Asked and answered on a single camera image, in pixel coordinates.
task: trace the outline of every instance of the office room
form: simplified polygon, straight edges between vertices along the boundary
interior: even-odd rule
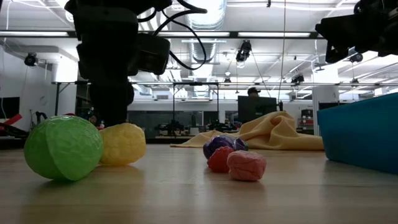
[[[0,6],[0,223],[398,223],[397,1]]]

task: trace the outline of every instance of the soft toy ball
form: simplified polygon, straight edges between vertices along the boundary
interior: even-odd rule
[[[229,171],[229,167],[226,163],[228,155],[232,153],[234,150],[231,147],[219,147],[210,156],[210,159],[207,161],[207,165],[213,172],[222,172],[227,173]]]
[[[229,154],[227,165],[232,179],[256,181],[264,175],[267,162],[255,152],[235,151]]]
[[[228,146],[234,149],[235,151],[237,150],[247,151],[248,149],[245,148],[245,144],[246,143],[241,139],[236,139],[231,136],[227,135],[215,136],[203,145],[203,154],[205,155],[206,159],[209,159],[210,156],[213,155],[213,153],[216,151],[216,149],[225,146]]]
[[[234,150],[235,151],[238,151],[238,150],[248,151],[249,147],[245,141],[243,141],[240,138],[236,138],[234,141]]]
[[[53,116],[29,134],[24,154],[28,166],[53,180],[80,180],[98,164],[103,152],[100,132],[76,116]]]
[[[100,133],[104,141],[104,153],[100,160],[102,165],[123,166],[145,155],[145,134],[135,124],[117,124]]]

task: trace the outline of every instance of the table surface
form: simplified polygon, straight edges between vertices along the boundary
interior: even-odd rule
[[[268,162],[259,182],[211,173],[201,149],[148,145],[131,166],[59,184],[21,150],[0,151],[0,223],[398,223],[398,176],[323,152],[258,153]]]

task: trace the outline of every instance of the blue bin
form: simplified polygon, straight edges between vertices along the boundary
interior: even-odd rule
[[[398,174],[398,93],[318,111],[328,159]]]

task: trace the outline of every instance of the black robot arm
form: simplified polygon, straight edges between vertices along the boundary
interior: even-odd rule
[[[398,55],[398,1],[360,0],[354,14],[322,19],[315,30],[328,41],[326,62],[335,63],[355,47],[358,53]]]
[[[189,8],[185,14],[207,13],[183,0],[178,2]],[[81,41],[77,46],[80,75],[90,81],[91,100],[106,126],[126,121],[127,106],[134,96],[128,76],[138,70],[164,73],[170,42],[156,35],[138,34],[138,23],[146,19],[138,20],[137,15],[150,8],[159,12],[171,4],[172,0],[69,0],[65,5]]]

